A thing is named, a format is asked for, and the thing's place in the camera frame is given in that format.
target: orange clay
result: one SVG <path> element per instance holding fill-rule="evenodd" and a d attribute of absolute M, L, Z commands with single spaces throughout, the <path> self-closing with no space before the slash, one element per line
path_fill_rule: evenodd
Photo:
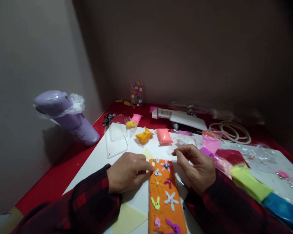
<path fill-rule="evenodd" d="M 165 166 L 161 166 L 161 164 L 163 165 L 166 163 L 165 160 L 162 159 L 150 159 L 149 162 L 151 165 L 155 164 L 155 171 L 151 174 L 149 186 L 149 234 L 154 234 L 154 231 L 162 233 L 173 233 L 173 228 L 166 223 L 165 219 L 169 219 L 171 223 L 179 225 L 181 233 L 187 234 L 187 227 L 183 217 L 182 204 L 180 202 L 179 193 L 176 186 L 172 162 L 167 160 L 167 164 Z M 172 211 L 171 203 L 164 203 L 164 201 L 169 199 L 165 193 L 166 191 L 170 196 L 175 193 L 173 200 L 177 201 L 179 204 L 173 204 L 174 211 Z M 160 220 L 159 228 L 155 225 L 155 220 L 157 220 L 157 218 Z"/>

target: purple bunny sticker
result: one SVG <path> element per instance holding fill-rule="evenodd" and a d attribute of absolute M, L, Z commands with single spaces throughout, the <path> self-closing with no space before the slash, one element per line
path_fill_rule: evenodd
<path fill-rule="evenodd" d="M 178 224 L 172 224 L 169 219 L 165 219 L 165 221 L 174 230 L 173 232 L 169 232 L 169 233 L 166 233 L 166 234 L 181 234 L 181 229 L 180 229 Z"/>

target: decorated phone case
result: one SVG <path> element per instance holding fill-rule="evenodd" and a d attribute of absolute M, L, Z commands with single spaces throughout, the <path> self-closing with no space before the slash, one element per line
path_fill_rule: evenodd
<path fill-rule="evenodd" d="M 187 234 L 172 162 L 162 159 L 149 162 L 155 168 L 149 184 L 149 234 Z"/>

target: pink flower sticker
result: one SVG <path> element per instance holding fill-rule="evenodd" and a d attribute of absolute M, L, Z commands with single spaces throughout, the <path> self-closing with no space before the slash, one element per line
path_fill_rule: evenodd
<path fill-rule="evenodd" d="M 160 228 L 160 219 L 159 218 L 156 218 L 154 223 L 157 228 Z"/>
<path fill-rule="evenodd" d="M 165 160 L 165 163 L 161 163 L 160 164 L 161 166 L 164 166 L 163 167 L 163 169 L 162 169 L 162 171 L 165 171 L 165 169 L 167 169 L 168 170 L 168 172 L 170 173 L 170 166 L 172 166 L 173 164 L 170 162 L 170 163 L 167 163 L 167 160 Z"/>

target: red plaid shirt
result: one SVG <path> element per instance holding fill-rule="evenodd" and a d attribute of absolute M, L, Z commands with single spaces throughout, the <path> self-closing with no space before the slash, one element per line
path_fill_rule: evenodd
<path fill-rule="evenodd" d="M 53 203 L 43 203 L 28 213 L 16 233 L 102 233 L 118 216 L 121 194 L 109 194 L 106 170 L 82 180 Z M 217 170 L 216 182 L 203 198 L 190 192 L 185 200 L 202 230 L 207 233 L 291 233 L 260 204 Z"/>

